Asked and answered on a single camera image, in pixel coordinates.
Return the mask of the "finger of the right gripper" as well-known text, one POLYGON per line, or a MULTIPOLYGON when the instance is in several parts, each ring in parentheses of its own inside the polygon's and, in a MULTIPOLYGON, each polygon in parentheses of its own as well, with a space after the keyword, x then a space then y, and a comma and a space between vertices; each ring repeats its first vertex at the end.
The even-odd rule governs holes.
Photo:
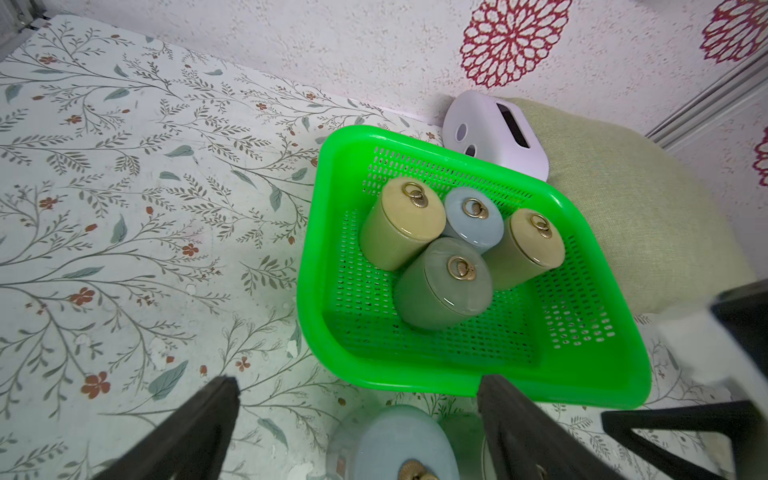
POLYGON ((730 439, 738 479, 762 477, 762 413, 749 401, 656 410, 605 411, 603 430, 672 479, 720 476, 640 436, 639 430, 719 433, 730 439))

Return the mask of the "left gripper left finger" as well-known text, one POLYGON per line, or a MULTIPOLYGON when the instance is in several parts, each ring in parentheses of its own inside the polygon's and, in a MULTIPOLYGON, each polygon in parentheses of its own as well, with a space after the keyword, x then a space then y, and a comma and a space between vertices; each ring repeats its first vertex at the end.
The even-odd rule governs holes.
POLYGON ((240 408, 231 376, 211 380, 99 479, 217 479, 240 408))

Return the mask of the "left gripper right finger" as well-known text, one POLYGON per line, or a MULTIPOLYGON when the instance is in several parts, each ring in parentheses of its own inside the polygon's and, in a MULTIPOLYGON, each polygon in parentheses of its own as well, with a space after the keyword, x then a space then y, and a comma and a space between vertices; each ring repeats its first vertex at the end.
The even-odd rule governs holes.
POLYGON ((497 478, 621 477, 503 376, 483 376, 477 401, 497 478))

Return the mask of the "blue-grey canister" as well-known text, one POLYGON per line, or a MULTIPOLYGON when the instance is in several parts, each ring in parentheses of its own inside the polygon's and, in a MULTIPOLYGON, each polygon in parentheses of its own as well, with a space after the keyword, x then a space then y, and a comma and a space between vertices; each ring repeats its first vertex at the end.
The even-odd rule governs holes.
POLYGON ((458 479, 457 461, 440 425, 409 405, 350 413, 331 435, 329 479, 458 479))

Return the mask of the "green canister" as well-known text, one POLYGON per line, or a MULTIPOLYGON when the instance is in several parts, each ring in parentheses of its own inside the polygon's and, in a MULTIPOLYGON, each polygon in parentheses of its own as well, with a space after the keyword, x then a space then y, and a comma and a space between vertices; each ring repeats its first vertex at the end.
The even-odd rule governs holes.
POLYGON ((492 278, 482 256, 468 243, 441 237, 395 282, 393 302, 414 328, 439 331, 484 313, 493 298, 492 278))

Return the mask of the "green plastic basket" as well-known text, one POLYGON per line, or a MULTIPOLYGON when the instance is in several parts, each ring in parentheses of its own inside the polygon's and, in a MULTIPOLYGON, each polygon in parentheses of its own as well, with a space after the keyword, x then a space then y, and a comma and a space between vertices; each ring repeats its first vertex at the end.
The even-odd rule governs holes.
POLYGON ((643 339, 581 212, 553 186, 445 148, 357 125, 329 135, 319 166, 297 283, 308 347, 351 384, 473 397, 488 374, 545 403, 634 409, 652 369, 643 339), (361 253, 359 233, 387 181, 411 177, 436 193, 465 186, 503 215, 530 208, 559 230, 557 269, 498 292, 482 315, 420 333, 397 315, 397 274, 361 253))

